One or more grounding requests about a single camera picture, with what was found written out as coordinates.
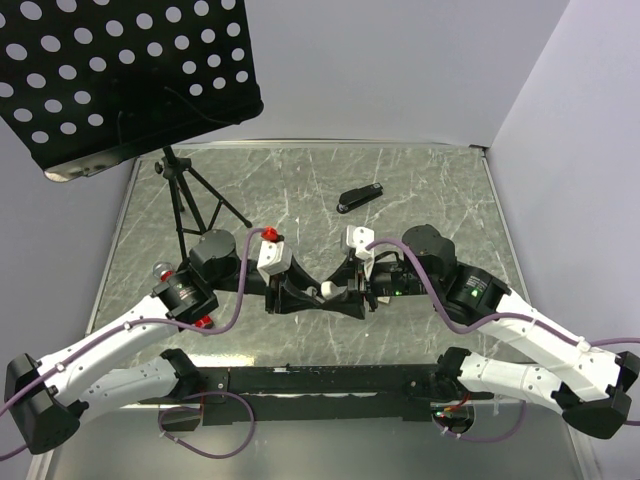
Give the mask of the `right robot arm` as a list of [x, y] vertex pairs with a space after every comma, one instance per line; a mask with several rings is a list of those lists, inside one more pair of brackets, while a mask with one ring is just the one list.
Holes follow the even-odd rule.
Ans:
[[412, 227], [389, 242], [402, 254], [397, 262], [377, 261], [375, 249], [384, 243], [366, 227], [349, 225], [342, 233], [341, 248], [370, 293], [427, 295], [451, 331], [493, 337], [529, 360], [509, 363], [449, 348], [436, 375], [444, 396], [482, 392], [537, 404], [598, 439], [628, 424], [638, 356], [602, 349], [561, 327], [497, 277], [460, 262], [454, 243], [431, 225]]

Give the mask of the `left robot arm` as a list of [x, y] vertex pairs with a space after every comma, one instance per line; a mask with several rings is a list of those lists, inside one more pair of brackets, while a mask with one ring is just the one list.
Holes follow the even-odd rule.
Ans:
[[[197, 371], [180, 352], [164, 353], [141, 367], [118, 363], [182, 331], [222, 335], [239, 319], [245, 295], [262, 295], [275, 306], [279, 292], [286, 305], [300, 299], [305, 309], [327, 301], [329, 285], [314, 280], [296, 262], [292, 250], [273, 228], [255, 228], [247, 237], [262, 238], [259, 257], [236, 251], [235, 237], [211, 230], [177, 270], [155, 267], [160, 282], [119, 318], [73, 345], [39, 360], [22, 354], [10, 362], [2, 413], [10, 414], [25, 450], [37, 455], [66, 442], [81, 427], [123, 405], [155, 397], [177, 402], [192, 398]], [[210, 314], [217, 291], [236, 294], [236, 311], [216, 327]]]

